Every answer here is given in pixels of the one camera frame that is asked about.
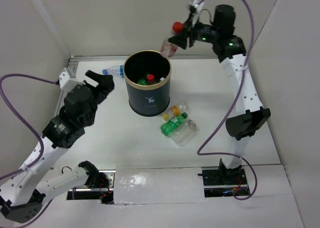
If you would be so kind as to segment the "blue label water bottle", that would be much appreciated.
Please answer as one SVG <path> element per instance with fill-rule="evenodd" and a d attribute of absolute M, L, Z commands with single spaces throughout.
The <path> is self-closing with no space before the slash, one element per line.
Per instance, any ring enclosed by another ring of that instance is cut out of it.
<path fill-rule="evenodd" d="M 120 78 L 124 78 L 124 66 L 112 66 L 102 70 L 103 75 L 112 75 Z"/>

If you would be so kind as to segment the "red cap drink bottle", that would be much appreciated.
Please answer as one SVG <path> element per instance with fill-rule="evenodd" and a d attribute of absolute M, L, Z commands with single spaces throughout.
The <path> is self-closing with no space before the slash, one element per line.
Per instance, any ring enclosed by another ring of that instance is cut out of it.
<path fill-rule="evenodd" d="M 174 43 L 176 36 L 179 35 L 184 26 L 180 22 L 175 22 L 171 28 L 170 33 L 167 35 L 167 37 L 164 39 L 161 45 L 160 54 L 164 58 L 171 58 L 177 51 L 178 45 Z"/>

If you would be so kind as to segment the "red label water bottle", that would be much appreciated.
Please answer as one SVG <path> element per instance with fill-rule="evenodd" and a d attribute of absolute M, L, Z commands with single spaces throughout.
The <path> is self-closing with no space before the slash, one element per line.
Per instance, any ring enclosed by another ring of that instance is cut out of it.
<path fill-rule="evenodd" d="M 146 80 L 147 80 L 148 85 L 154 85 L 154 84 L 162 82 L 164 80 L 164 77 L 156 79 L 153 74 L 148 74 L 146 77 Z"/>

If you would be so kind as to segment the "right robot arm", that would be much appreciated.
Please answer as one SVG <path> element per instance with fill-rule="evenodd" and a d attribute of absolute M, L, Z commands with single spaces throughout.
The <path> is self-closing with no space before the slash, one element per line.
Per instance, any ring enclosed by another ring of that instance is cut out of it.
<path fill-rule="evenodd" d="M 202 6 L 191 4 L 189 17 L 182 31 L 169 38 L 169 43 L 186 49 L 195 41 L 212 44 L 213 52 L 230 80 L 234 101 L 222 120 L 229 136 L 231 147 L 219 161 L 218 178 L 224 184 L 231 183 L 242 169 L 242 157 L 250 138 L 266 123 L 271 111 L 264 108 L 252 80 L 247 58 L 249 56 L 242 39 L 234 35 L 236 14 L 232 6 L 218 5 L 210 24 L 200 22 Z"/>

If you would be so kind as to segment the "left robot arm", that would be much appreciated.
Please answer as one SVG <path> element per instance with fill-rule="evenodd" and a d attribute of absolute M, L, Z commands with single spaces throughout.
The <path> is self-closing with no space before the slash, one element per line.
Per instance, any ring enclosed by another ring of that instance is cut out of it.
<path fill-rule="evenodd" d="M 8 220 L 26 227 L 35 222 L 53 199 L 79 186 L 109 189 L 110 180 L 91 162 L 83 161 L 66 173 L 45 179 L 47 172 L 74 143 L 84 135 L 85 128 L 95 121 L 98 105 L 115 87 L 112 75 L 87 71 L 86 77 L 96 82 L 71 78 L 62 72 L 54 82 L 66 92 L 57 116 L 52 118 L 41 134 L 29 157 L 16 171 L 1 177 L 1 214 Z"/>

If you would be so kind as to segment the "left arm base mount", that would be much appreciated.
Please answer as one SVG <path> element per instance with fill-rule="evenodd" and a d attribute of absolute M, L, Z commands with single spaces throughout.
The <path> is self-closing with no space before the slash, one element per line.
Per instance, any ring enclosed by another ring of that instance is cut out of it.
<path fill-rule="evenodd" d="M 99 180 L 91 186 L 77 186 L 69 189 L 67 200 L 94 200 L 101 204 L 114 204 L 116 170 L 100 170 Z"/>

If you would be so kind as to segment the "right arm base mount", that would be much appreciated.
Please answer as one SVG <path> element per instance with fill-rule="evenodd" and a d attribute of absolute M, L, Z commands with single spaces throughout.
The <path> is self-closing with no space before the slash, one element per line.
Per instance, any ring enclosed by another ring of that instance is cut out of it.
<path fill-rule="evenodd" d="M 248 196 L 251 193 L 241 165 L 235 169 L 227 169 L 220 162 L 218 167 L 203 168 L 197 175 L 203 180 L 206 198 L 233 196 L 234 192 L 236 196 Z"/>

